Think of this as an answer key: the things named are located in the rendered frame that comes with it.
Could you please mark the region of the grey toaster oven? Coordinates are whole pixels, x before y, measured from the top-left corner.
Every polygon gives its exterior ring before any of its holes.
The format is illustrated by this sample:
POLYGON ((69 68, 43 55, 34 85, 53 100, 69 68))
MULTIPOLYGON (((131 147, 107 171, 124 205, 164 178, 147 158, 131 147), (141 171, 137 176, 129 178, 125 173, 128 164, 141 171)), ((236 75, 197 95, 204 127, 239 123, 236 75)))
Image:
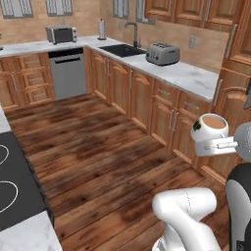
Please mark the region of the grey toaster oven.
POLYGON ((76 42, 76 28, 69 25, 52 25, 45 28, 47 39, 53 44, 76 42))

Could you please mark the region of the dark grey tap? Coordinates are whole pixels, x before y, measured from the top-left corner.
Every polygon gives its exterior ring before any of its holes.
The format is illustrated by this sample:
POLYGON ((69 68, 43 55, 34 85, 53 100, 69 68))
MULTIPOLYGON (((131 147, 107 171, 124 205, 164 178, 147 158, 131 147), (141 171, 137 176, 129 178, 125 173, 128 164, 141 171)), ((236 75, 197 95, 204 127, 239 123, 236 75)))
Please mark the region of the dark grey tap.
POLYGON ((134 27, 133 32, 133 47, 135 48, 141 48, 140 39, 138 38, 138 26, 136 22, 126 22, 125 28, 127 28, 129 25, 132 25, 134 27))

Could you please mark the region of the black hob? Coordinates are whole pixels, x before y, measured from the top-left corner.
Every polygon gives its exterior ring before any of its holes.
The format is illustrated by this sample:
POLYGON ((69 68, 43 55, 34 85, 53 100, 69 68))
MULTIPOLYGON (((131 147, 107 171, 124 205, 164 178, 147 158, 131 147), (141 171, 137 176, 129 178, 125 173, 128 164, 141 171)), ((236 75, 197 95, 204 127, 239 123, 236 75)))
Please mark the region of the black hob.
POLYGON ((15 135, 0 133, 0 231, 46 210, 15 135))

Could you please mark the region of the window with grey blinds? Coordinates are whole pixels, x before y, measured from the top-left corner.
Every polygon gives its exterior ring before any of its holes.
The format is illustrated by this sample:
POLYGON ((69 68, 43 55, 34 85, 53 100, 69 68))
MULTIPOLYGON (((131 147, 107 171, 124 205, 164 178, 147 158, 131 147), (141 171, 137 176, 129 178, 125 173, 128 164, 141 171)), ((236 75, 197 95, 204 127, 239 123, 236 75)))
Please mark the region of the window with grey blinds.
POLYGON ((33 17, 30 0, 0 0, 0 8, 4 19, 33 17))
POLYGON ((155 21, 153 19, 147 19, 145 17, 145 0, 136 0, 135 6, 135 19, 139 23, 147 24, 147 25, 154 25, 155 21))
POLYGON ((128 0, 113 0, 113 16, 115 18, 128 18, 128 0))
POLYGON ((73 14, 72 0, 45 0, 49 17, 71 16, 73 14))

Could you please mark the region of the grey toaster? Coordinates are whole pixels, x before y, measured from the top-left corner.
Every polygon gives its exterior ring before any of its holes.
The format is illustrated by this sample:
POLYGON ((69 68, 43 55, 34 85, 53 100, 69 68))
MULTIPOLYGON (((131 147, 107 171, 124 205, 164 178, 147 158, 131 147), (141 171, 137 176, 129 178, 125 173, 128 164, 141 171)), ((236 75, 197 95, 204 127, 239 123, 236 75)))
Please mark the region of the grey toaster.
POLYGON ((147 47, 145 59, 157 66, 168 66, 179 61, 179 48, 172 44, 158 42, 147 47))

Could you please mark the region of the grey dishwasher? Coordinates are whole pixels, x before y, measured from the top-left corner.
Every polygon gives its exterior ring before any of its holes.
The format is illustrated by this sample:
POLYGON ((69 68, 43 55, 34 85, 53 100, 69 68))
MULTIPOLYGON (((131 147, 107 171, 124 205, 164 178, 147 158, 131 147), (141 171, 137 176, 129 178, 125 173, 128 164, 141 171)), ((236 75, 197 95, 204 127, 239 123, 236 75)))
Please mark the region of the grey dishwasher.
POLYGON ((48 53, 55 97, 62 100, 84 94, 83 49, 81 47, 48 53))

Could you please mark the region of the wooden cupboard run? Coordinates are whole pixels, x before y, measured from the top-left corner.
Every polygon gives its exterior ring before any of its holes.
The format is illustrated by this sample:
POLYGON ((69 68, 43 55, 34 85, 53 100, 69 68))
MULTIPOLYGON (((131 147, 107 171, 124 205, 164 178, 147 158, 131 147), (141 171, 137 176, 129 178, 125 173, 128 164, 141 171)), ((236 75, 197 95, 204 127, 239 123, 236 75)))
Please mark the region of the wooden cupboard run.
POLYGON ((229 32, 245 0, 146 0, 145 16, 161 22, 229 32))
POLYGON ((5 111, 54 99, 47 53, 0 58, 0 105, 5 111))

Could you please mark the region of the wooden lower cupboard run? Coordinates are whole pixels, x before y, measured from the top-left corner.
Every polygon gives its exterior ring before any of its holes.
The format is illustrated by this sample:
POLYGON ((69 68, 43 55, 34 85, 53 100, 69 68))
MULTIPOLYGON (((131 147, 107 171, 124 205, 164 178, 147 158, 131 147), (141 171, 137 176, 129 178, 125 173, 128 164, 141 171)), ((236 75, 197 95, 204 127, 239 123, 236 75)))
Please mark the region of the wooden lower cupboard run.
POLYGON ((47 53, 0 58, 0 105, 5 111, 54 99, 47 53))

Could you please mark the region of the wooden drawer front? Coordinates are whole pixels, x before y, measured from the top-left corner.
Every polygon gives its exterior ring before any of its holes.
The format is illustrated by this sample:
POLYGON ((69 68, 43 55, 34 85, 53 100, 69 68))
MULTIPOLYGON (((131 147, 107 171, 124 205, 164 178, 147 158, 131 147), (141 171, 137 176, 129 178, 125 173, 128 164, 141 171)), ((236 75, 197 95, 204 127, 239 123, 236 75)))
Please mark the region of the wooden drawer front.
POLYGON ((179 90, 169 85, 168 83, 165 83, 156 79, 154 83, 153 95, 157 98, 162 99, 164 102, 169 103, 171 106, 175 107, 176 101, 179 95, 179 90), (161 88, 162 90, 170 92, 171 95, 165 95, 163 93, 158 92, 158 88, 161 88))
POLYGON ((181 92, 179 96, 178 101, 178 108, 183 111, 184 113, 187 113, 188 115, 198 118, 201 115, 205 114, 209 109, 209 103, 205 102, 202 99, 197 98, 194 95, 187 94, 185 92, 181 92), (193 105, 196 105, 199 107, 199 110, 191 109, 190 107, 187 107, 184 105, 184 102, 191 103, 193 105))

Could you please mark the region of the white cup of tea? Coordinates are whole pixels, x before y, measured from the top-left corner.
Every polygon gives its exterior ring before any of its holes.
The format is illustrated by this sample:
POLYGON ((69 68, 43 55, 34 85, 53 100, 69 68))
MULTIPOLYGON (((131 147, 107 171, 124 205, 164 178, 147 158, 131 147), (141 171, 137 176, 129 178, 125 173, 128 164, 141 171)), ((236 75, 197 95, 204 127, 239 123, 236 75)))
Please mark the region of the white cup of tea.
POLYGON ((228 123, 217 114, 204 114, 193 124, 190 134, 195 142, 228 137, 228 123))

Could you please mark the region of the wooden upper cupboard run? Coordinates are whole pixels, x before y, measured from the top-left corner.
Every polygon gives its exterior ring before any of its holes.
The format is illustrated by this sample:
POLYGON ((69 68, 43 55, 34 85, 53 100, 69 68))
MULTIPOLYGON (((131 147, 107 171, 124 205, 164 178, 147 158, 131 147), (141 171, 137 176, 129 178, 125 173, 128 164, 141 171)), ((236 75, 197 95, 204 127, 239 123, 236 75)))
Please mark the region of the wooden upper cupboard run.
POLYGON ((245 0, 146 0, 145 16, 161 22, 229 32, 245 0))

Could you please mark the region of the black sink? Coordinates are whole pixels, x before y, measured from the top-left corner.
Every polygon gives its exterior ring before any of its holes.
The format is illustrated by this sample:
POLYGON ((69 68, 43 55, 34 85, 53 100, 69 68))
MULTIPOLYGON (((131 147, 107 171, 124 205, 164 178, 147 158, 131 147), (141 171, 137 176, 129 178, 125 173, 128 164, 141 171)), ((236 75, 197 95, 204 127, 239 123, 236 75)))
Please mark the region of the black sink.
POLYGON ((127 44, 102 46, 101 49, 122 58, 145 54, 144 50, 127 44))

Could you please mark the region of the wooden tall cabinet door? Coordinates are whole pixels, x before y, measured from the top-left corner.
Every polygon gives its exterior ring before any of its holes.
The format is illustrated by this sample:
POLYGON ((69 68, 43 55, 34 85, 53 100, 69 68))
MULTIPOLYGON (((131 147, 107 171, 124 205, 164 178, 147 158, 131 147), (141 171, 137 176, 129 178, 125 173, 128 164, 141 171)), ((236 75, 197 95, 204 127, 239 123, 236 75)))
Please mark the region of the wooden tall cabinet door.
MULTIPOLYGON (((243 123, 251 122, 251 108, 244 110, 247 99, 246 88, 251 80, 250 75, 243 75, 231 70, 221 69, 219 79, 223 79, 217 105, 211 111, 226 119, 229 134, 243 123)), ((197 169, 206 176, 225 184, 227 176, 236 164, 243 163, 237 154, 226 154, 198 159, 197 169)))
POLYGON ((251 66, 251 0, 244 0, 227 59, 251 66))

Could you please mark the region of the white paper towel roll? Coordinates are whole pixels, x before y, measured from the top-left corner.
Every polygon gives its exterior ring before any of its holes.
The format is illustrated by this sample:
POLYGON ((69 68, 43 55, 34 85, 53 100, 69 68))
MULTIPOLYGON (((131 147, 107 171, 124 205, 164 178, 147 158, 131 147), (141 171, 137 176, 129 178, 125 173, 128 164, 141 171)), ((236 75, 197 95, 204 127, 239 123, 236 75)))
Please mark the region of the white paper towel roll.
POLYGON ((100 20, 99 26, 98 26, 98 39, 99 40, 106 40, 106 33, 105 33, 105 21, 100 20))

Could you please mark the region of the wooden cupboard door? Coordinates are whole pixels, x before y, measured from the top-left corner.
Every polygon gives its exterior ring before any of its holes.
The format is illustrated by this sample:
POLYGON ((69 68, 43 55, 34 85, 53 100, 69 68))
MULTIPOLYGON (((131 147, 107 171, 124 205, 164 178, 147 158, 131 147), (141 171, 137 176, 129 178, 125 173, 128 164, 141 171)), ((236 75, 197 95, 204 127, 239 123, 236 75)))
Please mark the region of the wooden cupboard door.
POLYGON ((142 129, 149 128, 149 114, 153 78, 140 71, 132 71, 130 117, 142 129))
POLYGON ((172 141, 172 129, 169 129, 169 119, 172 106, 154 98, 152 106, 151 134, 162 144, 169 147, 172 141))
POLYGON ((111 60, 110 72, 110 103, 121 113, 126 114, 129 100, 129 67, 118 61, 111 60))
POLYGON ((92 52, 91 60, 92 60, 93 90, 98 96, 106 100, 108 98, 106 57, 99 53, 92 52))
POLYGON ((195 158, 194 142, 190 130, 195 120, 185 113, 178 112, 176 131, 173 138, 173 151, 185 162, 191 164, 195 158))

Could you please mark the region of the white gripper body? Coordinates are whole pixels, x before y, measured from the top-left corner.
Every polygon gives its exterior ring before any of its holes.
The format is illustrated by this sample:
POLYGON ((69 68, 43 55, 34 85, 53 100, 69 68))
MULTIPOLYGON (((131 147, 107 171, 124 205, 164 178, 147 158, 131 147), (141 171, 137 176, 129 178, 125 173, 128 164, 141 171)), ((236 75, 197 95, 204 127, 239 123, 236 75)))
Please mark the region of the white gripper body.
POLYGON ((199 157, 216 156, 235 153, 235 148, 238 143, 233 140, 233 137, 221 137, 194 144, 195 153, 199 157))

